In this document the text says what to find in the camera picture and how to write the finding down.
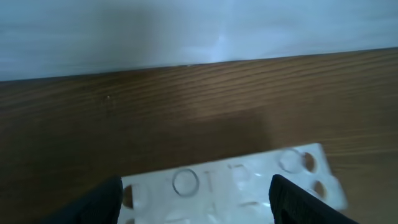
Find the white sheet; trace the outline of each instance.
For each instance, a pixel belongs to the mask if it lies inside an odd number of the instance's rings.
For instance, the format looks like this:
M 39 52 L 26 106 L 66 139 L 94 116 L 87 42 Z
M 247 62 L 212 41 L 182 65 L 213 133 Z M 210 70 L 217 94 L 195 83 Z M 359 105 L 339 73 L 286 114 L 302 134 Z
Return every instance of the white sheet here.
M 0 2 L 0 80 L 397 46 L 395 0 Z

